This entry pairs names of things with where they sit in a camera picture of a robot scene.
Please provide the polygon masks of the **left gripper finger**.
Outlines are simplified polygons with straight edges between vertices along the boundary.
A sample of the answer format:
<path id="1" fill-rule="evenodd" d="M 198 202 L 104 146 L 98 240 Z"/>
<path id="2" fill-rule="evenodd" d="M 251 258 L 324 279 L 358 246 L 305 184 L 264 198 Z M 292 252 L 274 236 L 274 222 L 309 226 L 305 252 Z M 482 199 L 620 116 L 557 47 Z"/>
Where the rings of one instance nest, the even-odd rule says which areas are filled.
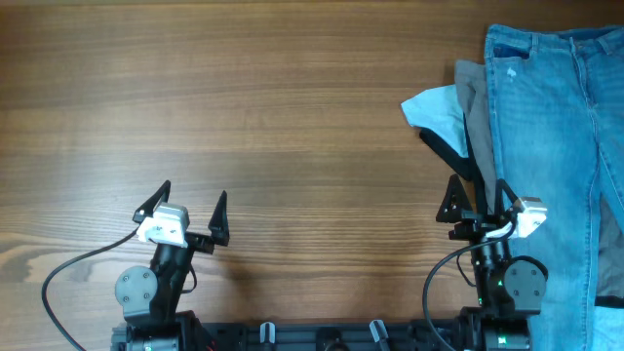
<path id="1" fill-rule="evenodd" d="M 227 218 L 228 194 L 223 190 L 214 208 L 208 228 L 211 238 L 216 245 L 227 247 L 230 240 L 229 223 Z"/>
<path id="2" fill-rule="evenodd" d="M 171 182 L 165 180 L 158 190 L 135 210 L 133 222 L 141 224 L 146 218 L 153 217 L 157 207 L 169 200 L 170 192 Z"/>

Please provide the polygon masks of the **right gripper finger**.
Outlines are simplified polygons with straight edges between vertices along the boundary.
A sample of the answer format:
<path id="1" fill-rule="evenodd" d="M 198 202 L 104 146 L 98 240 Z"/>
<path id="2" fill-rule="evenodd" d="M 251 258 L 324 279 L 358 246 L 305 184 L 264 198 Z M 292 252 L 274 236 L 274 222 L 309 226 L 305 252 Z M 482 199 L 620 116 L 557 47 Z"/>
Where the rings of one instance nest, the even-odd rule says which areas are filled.
<path id="1" fill-rule="evenodd" d="M 506 212 L 504 199 L 508 199 L 511 205 L 514 205 L 518 196 L 511 189 L 506 180 L 500 178 L 495 184 L 494 213 L 496 215 L 503 215 Z"/>
<path id="2" fill-rule="evenodd" d="M 472 205 L 459 175 L 451 175 L 445 197 L 436 214 L 436 221 L 456 223 L 473 213 Z"/>

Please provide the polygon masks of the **light blue denim jeans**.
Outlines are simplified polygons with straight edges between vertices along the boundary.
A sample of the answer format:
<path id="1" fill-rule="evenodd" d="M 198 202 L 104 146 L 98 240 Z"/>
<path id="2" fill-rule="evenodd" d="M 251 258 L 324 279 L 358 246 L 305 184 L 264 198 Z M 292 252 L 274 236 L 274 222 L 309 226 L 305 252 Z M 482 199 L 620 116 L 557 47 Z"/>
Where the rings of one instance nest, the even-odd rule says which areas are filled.
<path id="1" fill-rule="evenodd" d="M 623 346 L 623 29 L 533 32 L 495 24 L 485 42 L 499 178 L 547 218 L 512 250 L 548 269 L 538 350 Z"/>

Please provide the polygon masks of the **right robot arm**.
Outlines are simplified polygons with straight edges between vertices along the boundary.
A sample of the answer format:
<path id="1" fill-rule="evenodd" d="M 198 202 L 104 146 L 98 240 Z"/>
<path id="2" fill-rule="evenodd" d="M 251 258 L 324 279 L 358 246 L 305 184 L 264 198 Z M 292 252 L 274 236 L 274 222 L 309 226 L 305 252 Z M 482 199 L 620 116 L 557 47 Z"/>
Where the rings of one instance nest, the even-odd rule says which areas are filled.
<path id="1" fill-rule="evenodd" d="M 422 293 L 425 323 L 441 350 L 530 350 L 528 319 L 541 312 L 549 273 L 539 260 L 511 255 L 509 242 L 526 239 L 547 218 L 538 198 L 519 197 L 504 179 L 496 182 L 495 211 L 473 210 L 462 181 L 452 175 L 436 220 L 452 223 L 452 241 L 467 246 L 450 253 L 430 271 Z M 464 307 L 452 321 L 433 321 L 428 310 L 429 286 L 440 268 L 463 254 L 471 255 L 479 305 Z"/>

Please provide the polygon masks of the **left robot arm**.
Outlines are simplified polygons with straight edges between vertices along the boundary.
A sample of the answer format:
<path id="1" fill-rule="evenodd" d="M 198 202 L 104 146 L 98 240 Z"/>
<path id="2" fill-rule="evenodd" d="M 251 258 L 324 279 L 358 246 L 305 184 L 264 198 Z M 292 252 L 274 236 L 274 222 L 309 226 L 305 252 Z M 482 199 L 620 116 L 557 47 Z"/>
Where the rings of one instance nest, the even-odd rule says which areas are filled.
<path id="1" fill-rule="evenodd" d="M 148 266 L 133 266 L 119 276 L 115 297 L 123 309 L 124 327 L 113 330 L 112 351 L 216 350 L 218 342 L 192 311 L 178 312 L 180 297 L 195 253 L 212 254 L 226 247 L 230 233 L 227 193 L 223 191 L 209 222 L 209 234 L 191 232 L 188 210 L 169 202 L 167 180 L 133 216 L 136 235 L 156 250 Z"/>

